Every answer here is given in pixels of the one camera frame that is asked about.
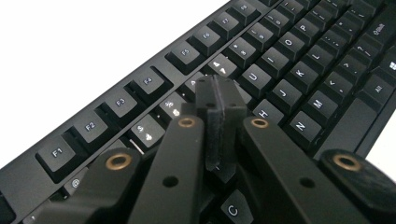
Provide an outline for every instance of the function key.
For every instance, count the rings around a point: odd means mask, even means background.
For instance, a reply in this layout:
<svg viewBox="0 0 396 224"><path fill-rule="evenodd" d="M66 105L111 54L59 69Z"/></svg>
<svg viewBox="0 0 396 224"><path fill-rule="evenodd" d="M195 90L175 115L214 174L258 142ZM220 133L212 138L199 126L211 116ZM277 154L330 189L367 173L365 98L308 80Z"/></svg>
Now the function key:
<svg viewBox="0 0 396 224"><path fill-rule="evenodd" d="M38 161L55 183L69 175L87 156L70 133L50 139L36 154Z"/></svg>
<svg viewBox="0 0 396 224"><path fill-rule="evenodd" d="M227 10L227 12L242 22L244 26L247 26L260 16L260 12L245 0L239 0L238 2L234 3L233 6Z"/></svg>
<svg viewBox="0 0 396 224"><path fill-rule="evenodd" d="M160 71L154 67L134 75L131 87L147 104L160 98L169 89Z"/></svg>
<svg viewBox="0 0 396 224"><path fill-rule="evenodd" d="M108 141L115 131L114 125L99 109L81 114L72 128L72 132L91 153Z"/></svg>
<svg viewBox="0 0 396 224"><path fill-rule="evenodd" d="M243 28L242 23L227 12L222 12L208 26L225 40L230 40Z"/></svg>
<svg viewBox="0 0 396 224"><path fill-rule="evenodd" d="M206 57L209 57L224 45L224 40L207 26L195 32L190 37L189 42Z"/></svg>
<svg viewBox="0 0 396 224"><path fill-rule="evenodd" d="M202 63L205 57L189 43L183 41L166 55L166 59L181 73L187 75Z"/></svg>

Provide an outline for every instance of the key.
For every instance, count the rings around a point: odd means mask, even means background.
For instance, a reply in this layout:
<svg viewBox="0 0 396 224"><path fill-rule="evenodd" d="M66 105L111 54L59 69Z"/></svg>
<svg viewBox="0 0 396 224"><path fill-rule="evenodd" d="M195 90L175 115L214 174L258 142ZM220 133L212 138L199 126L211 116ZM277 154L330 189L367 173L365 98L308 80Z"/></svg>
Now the key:
<svg viewBox="0 0 396 224"><path fill-rule="evenodd" d="M285 132L305 151L309 151L316 143L315 139L321 127L313 119L300 111L285 127Z"/></svg>
<svg viewBox="0 0 396 224"><path fill-rule="evenodd" d="M222 12L208 26L225 40L230 40L243 28L242 23L227 12Z"/></svg>
<svg viewBox="0 0 396 224"><path fill-rule="evenodd" d="M136 74L130 86L149 105L170 88L170 85L163 79L163 75L155 67Z"/></svg>
<svg viewBox="0 0 396 224"><path fill-rule="evenodd" d="M154 147L164 134L163 127L150 114L139 120L129 131L130 137L142 146L140 149L144 152Z"/></svg>
<svg viewBox="0 0 396 224"><path fill-rule="evenodd" d="M273 84L273 79L256 64L251 65L240 78L241 86L256 99L261 99Z"/></svg>
<svg viewBox="0 0 396 224"><path fill-rule="evenodd" d="M329 124L338 105L321 91L316 91L303 106L303 111L323 128Z"/></svg>
<svg viewBox="0 0 396 224"><path fill-rule="evenodd" d="M205 57L189 43L183 41L166 55L166 59L181 73L187 75L201 64Z"/></svg>
<svg viewBox="0 0 396 224"><path fill-rule="evenodd" d="M253 222L245 196L236 189L220 207L224 221L235 224L246 224Z"/></svg>
<svg viewBox="0 0 396 224"><path fill-rule="evenodd" d="M58 135L40 148L36 157L55 183L59 183L87 158L70 133Z"/></svg>
<svg viewBox="0 0 396 224"><path fill-rule="evenodd" d="M99 109L81 114L72 128L73 134L91 153L108 141L116 130Z"/></svg>
<svg viewBox="0 0 396 224"><path fill-rule="evenodd" d="M282 79L268 94L268 100L283 113L289 115L302 100L302 94L285 79Z"/></svg>
<svg viewBox="0 0 396 224"><path fill-rule="evenodd" d="M189 43L204 56L209 57L224 45L224 40L209 27L204 26L189 38Z"/></svg>

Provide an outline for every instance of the black key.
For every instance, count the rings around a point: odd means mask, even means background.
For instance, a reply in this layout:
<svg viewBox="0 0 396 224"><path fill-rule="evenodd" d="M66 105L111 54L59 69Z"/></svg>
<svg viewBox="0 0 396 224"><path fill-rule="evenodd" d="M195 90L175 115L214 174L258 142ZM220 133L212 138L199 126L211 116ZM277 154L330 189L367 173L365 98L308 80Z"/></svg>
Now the black key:
<svg viewBox="0 0 396 224"><path fill-rule="evenodd" d="M332 66L334 57L320 46L315 45L306 53L302 61L309 64L320 76L323 76Z"/></svg>
<svg viewBox="0 0 396 224"><path fill-rule="evenodd" d="M276 9L289 18L291 23L297 22L305 14L304 7L292 0L284 0Z"/></svg>
<svg viewBox="0 0 396 224"><path fill-rule="evenodd" d="M67 181L64 184L64 193L66 196L71 196L78 189L79 184L81 183L82 178L88 172L88 168L84 167L81 171L79 171L73 178Z"/></svg>
<svg viewBox="0 0 396 224"><path fill-rule="evenodd" d="M139 115L143 106L125 89L118 89L106 98L103 108L112 119L124 127Z"/></svg>
<svg viewBox="0 0 396 224"><path fill-rule="evenodd" d="M256 64L274 79L280 79L291 66L291 61L277 49L268 49Z"/></svg>
<svg viewBox="0 0 396 224"><path fill-rule="evenodd" d="M142 146L144 152L154 147L165 134L165 130L150 115L147 114L131 128L131 138Z"/></svg>
<svg viewBox="0 0 396 224"><path fill-rule="evenodd" d="M186 101L176 92L172 92L156 107L156 111L165 122L169 122L180 116L181 104L183 103L186 103Z"/></svg>
<svg viewBox="0 0 396 224"><path fill-rule="evenodd" d="M281 124L284 120L284 115L282 112L280 112L280 110L269 103L266 99L257 105L257 107L253 110L253 114L258 117L262 117L263 119L271 120L276 124Z"/></svg>
<svg viewBox="0 0 396 224"><path fill-rule="evenodd" d="M236 189L220 207L222 218L227 223L247 224L253 222L245 196Z"/></svg>
<svg viewBox="0 0 396 224"><path fill-rule="evenodd" d="M166 55L166 59L181 73L187 75L202 63L205 57L189 43L183 41Z"/></svg>
<svg viewBox="0 0 396 224"><path fill-rule="evenodd" d="M291 26L290 20L276 9L265 15L261 23L278 37L285 34Z"/></svg>
<svg viewBox="0 0 396 224"><path fill-rule="evenodd" d="M52 138L36 154L38 161L55 183L69 175L87 156L69 133Z"/></svg>
<svg viewBox="0 0 396 224"><path fill-rule="evenodd" d="M209 27L204 26L190 37L189 42L204 56L209 57L221 48L225 41Z"/></svg>
<svg viewBox="0 0 396 224"><path fill-rule="evenodd" d="M154 67L135 74L131 87L147 104L152 104L169 89L161 73Z"/></svg>
<svg viewBox="0 0 396 224"><path fill-rule="evenodd" d="M268 94L268 100L289 115L302 100L302 94L287 80L282 79Z"/></svg>
<svg viewBox="0 0 396 224"><path fill-rule="evenodd" d="M220 75L222 77L236 78L240 74L240 69L227 59L224 55L219 54L210 61L204 68L207 75Z"/></svg>
<svg viewBox="0 0 396 224"><path fill-rule="evenodd" d="M259 22L254 24L244 34L244 39L250 43L256 50L264 52L269 49L276 41L276 36L267 28L263 27Z"/></svg>
<svg viewBox="0 0 396 224"><path fill-rule="evenodd" d="M309 151L315 145L315 140L321 132L320 125L303 111L300 111L285 129L290 138L305 151Z"/></svg>
<svg viewBox="0 0 396 224"><path fill-rule="evenodd" d="M227 12L239 20L244 26L249 25L260 16L260 12L245 0L237 1Z"/></svg>
<svg viewBox="0 0 396 224"><path fill-rule="evenodd" d="M187 80L183 86L181 86L181 90L184 94L186 94L187 98L190 100L195 99L195 83L196 80L204 75L201 72L195 73L192 77Z"/></svg>
<svg viewBox="0 0 396 224"><path fill-rule="evenodd" d="M372 75L359 93L359 97L379 113L393 91L394 88L386 81L377 75Z"/></svg>
<svg viewBox="0 0 396 224"><path fill-rule="evenodd" d="M303 62L298 62L285 79L302 94L307 95L319 81L319 75Z"/></svg>
<svg viewBox="0 0 396 224"><path fill-rule="evenodd" d="M376 119L376 112L361 99L355 99L326 138L314 159L329 149L344 149L354 152Z"/></svg>
<svg viewBox="0 0 396 224"><path fill-rule="evenodd" d="M297 22L291 33L303 40L308 47L312 46L321 34L319 28L306 18Z"/></svg>
<svg viewBox="0 0 396 224"><path fill-rule="evenodd" d="M291 32L287 32L276 42L275 48L292 62L296 62L303 55L306 44Z"/></svg>
<svg viewBox="0 0 396 224"><path fill-rule="evenodd" d="M350 82L332 72L320 86L320 90L340 105L349 96L352 87Z"/></svg>
<svg viewBox="0 0 396 224"><path fill-rule="evenodd" d="M329 97L321 91L316 91L303 106L303 111L324 128L329 124L337 107Z"/></svg>
<svg viewBox="0 0 396 224"><path fill-rule="evenodd" d="M208 26L225 40L230 40L244 27L241 22L227 12L222 12Z"/></svg>
<svg viewBox="0 0 396 224"><path fill-rule="evenodd" d="M238 78L238 82L256 99L261 99L274 81L259 66L253 64Z"/></svg>

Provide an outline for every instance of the j key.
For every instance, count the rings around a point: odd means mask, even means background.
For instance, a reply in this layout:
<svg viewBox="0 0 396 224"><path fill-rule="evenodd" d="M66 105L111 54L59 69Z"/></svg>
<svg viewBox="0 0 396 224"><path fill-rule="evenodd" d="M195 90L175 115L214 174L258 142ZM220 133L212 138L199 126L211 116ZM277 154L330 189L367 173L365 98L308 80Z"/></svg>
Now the j key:
<svg viewBox="0 0 396 224"><path fill-rule="evenodd" d="M73 127L73 133L91 153L108 141L116 130L99 109L81 114Z"/></svg>
<svg viewBox="0 0 396 224"><path fill-rule="evenodd" d="M172 51L166 55L166 59L168 59L168 61L181 73L187 75L202 63L205 57L189 43L184 41L172 49Z"/></svg>
<svg viewBox="0 0 396 224"><path fill-rule="evenodd" d="M321 91L316 91L303 106L303 111L324 128L329 124L337 107L329 97Z"/></svg>
<svg viewBox="0 0 396 224"><path fill-rule="evenodd" d="M285 131L305 151L309 151L321 132L321 127L313 119L300 111L297 116L285 127Z"/></svg>
<svg viewBox="0 0 396 224"><path fill-rule="evenodd" d="M246 224L253 222L245 196L236 189L221 205L221 217L227 223Z"/></svg>
<svg viewBox="0 0 396 224"><path fill-rule="evenodd" d="M242 37L237 38L226 50L224 54L242 69L246 69L256 60L257 51L249 45Z"/></svg>
<svg viewBox="0 0 396 224"><path fill-rule="evenodd" d="M394 88L386 81L377 75L372 75L359 93L359 97L379 113L393 91Z"/></svg>
<svg viewBox="0 0 396 224"><path fill-rule="evenodd" d="M169 87L154 67L135 75L130 85L147 104L160 98Z"/></svg>
<svg viewBox="0 0 396 224"><path fill-rule="evenodd" d="M125 89L118 89L106 98L104 109L121 127L131 122L142 111L136 99Z"/></svg>
<svg viewBox="0 0 396 224"><path fill-rule="evenodd" d="M289 115L302 100L302 94L283 79L268 94L268 100Z"/></svg>
<svg viewBox="0 0 396 224"><path fill-rule="evenodd" d="M193 34L189 42L206 57L212 55L224 44L224 40L207 26Z"/></svg>
<svg viewBox="0 0 396 224"><path fill-rule="evenodd" d="M273 79L256 64L251 65L238 82L256 99L261 99L273 84Z"/></svg>
<svg viewBox="0 0 396 224"><path fill-rule="evenodd" d="M302 94L307 95L318 83L319 75L303 62L298 62L285 79Z"/></svg>
<svg viewBox="0 0 396 224"><path fill-rule="evenodd" d="M269 103L266 99L256 106L256 108L253 110L253 114L258 117L262 117L263 119L271 120L276 124L281 124L285 118L282 112L280 112L280 110Z"/></svg>
<svg viewBox="0 0 396 224"><path fill-rule="evenodd" d="M276 9L271 10L261 23L278 37L285 34L291 25L290 20Z"/></svg>
<svg viewBox="0 0 396 224"><path fill-rule="evenodd" d="M38 161L55 183L69 175L87 156L69 133L52 138L36 154Z"/></svg>
<svg viewBox="0 0 396 224"><path fill-rule="evenodd" d="M157 144L164 134L163 127L150 114L139 120L130 131L131 138L145 152Z"/></svg>
<svg viewBox="0 0 396 224"><path fill-rule="evenodd" d="M269 49L276 41L274 33L263 27L259 22L248 29L243 37L249 44L260 52L264 52L266 49Z"/></svg>
<svg viewBox="0 0 396 224"><path fill-rule="evenodd" d="M335 72L332 72L320 89L337 104L342 104L352 90L352 84Z"/></svg>
<svg viewBox="0 0 396 224"><path fill-rule="evenodd" d="M240 74L240 69L222 54L207 64L204 70L207 75L217 74L229 78L235 78Z"/></svg>
<svg viewBox="0 0 396 224"><path fill-rule="evenodd" d="M256 64L274 79L280 79L291 66L291 61L275 48L268 49Z"/></svg>
<svg viewBox="0 0 396 224"><path fill-rule="evenodd" d="M171 119L180 116L181 104L183 103L186 103L186 101L176 92L172 92L157 106L157 112L165 122L169 122Z"/></svg>
<svg viewBox="0 0 396 224"><path fill-rule="evenodd" d="M234 3L227 12L239 20L244 26L247 26L260 16L260 12L245 0L239 0Z"/></svg>
<svg viewBox="0 0 396 224"><path fill-rule="evenodd" d="M241 22L227 12L221 13L208 25L225 40L230 40L244 27Z"/></svg>

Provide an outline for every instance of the screw hole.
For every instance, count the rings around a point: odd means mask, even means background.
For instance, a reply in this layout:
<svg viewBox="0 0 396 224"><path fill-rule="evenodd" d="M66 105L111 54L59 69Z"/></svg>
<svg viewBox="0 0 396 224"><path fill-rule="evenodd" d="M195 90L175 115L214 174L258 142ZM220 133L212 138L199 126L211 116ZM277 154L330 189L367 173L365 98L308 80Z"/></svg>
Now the screw hole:
<svg viewBox="0 0 396 224"><path fill-rule="evenodd" d="M178 179L175 176L168 176L163 180L163 185L167 188L172 188L178 184Z"/></svg>

